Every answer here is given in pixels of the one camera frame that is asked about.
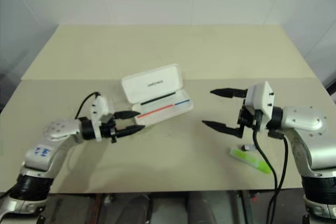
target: table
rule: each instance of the table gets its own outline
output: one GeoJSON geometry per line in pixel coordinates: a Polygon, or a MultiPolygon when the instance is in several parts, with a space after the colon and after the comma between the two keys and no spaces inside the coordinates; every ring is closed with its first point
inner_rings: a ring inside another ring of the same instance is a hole
{"type": "MultiPolygon", "coordinates": [[[[52,193],[271,189],[271,175],[227,155],[232,146],[252,143],[251,130],[240,140],[201,123],[236,125],[242,100],[209,94],[215,88],[244,89],[268,80],[276,105],[314,105],[330,125],[336,123],[336,106],[278,26],[60,26],[1,113],[0,171],[6,176],[0,190],[13,185],[25,151],[48,122],[72,118],[94,90],[118,110],[129,109],[120,79],[170,63],[181,66],[194,109],[116,144],[76,146],[52,193]]],[[[88,115],[87,106],[82,115],[88,115]]],[[[266,133],[258,138],[280,177],[282,143],[266,133]]],[[[295,187],[301,180],[290,153],[283,188],[295,187]]]]}

